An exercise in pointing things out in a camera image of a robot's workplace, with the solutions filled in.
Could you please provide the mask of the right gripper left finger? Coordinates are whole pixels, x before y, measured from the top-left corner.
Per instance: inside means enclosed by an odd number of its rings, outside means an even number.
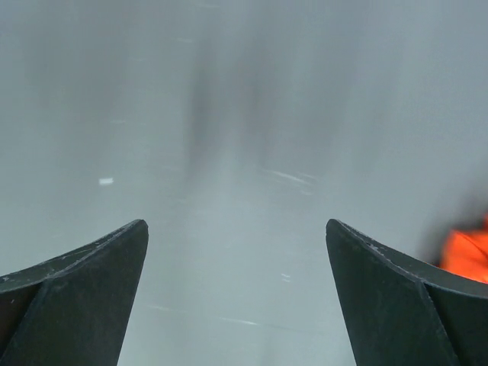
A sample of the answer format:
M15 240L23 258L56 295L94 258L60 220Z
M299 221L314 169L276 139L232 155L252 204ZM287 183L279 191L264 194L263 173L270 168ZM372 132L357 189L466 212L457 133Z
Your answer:
M1 277L3 365L116 365L149 243L144 220Z

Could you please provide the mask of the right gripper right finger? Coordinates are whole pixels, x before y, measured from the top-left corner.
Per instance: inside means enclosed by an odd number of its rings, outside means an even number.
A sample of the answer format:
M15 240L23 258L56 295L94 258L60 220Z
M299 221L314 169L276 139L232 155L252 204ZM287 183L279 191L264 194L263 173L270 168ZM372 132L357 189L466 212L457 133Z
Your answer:
M485 365L487 285L335 219L326 247L357 365Z

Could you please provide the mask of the orange t-shirt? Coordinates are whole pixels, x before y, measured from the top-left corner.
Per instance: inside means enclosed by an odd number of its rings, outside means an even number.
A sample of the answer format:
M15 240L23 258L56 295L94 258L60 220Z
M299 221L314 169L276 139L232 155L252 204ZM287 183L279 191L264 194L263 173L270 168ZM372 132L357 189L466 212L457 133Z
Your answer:
M439 268L487 283L487 216L476 230L452 230L441 252Z

